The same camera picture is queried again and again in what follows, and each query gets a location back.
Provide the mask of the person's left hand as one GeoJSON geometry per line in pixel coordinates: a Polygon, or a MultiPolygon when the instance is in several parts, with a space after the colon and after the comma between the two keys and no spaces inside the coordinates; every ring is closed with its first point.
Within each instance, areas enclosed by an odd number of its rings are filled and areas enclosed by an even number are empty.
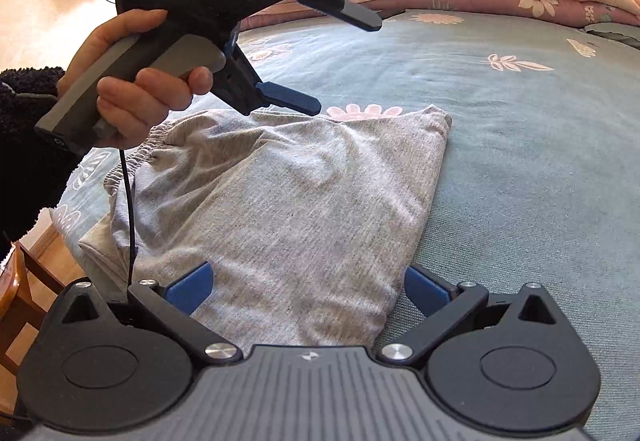
{"type": "MultiPolygon", "coordinates": [[[[160,26],[164,10],[131,10],[96,28],[73,57],[56,91],[64,96],[73,83],[107,50],[130,34],[142,34],[160,26]]],[[[188,108],[195,95],[208,93],[213,74],[205,67],[190,72],[186,80],[153,68],[144,68],[131,82],[105,77],[98,83],[96,108],[116,133],[100,142],[100,147],[130,149],[143,143],[150,130],[173,110],[188,108]]]]}

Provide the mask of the black fleece sleeve forearm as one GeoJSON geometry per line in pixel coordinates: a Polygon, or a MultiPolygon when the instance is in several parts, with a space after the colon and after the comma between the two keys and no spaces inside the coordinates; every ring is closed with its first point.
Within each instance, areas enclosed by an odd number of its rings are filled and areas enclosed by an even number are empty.
{"type": "Polygon", "coordinates": [[[1,254],[53,207],[80,159],[41,138],[36,122],[55,105],[59,67],[1,73],[1,254]]]}

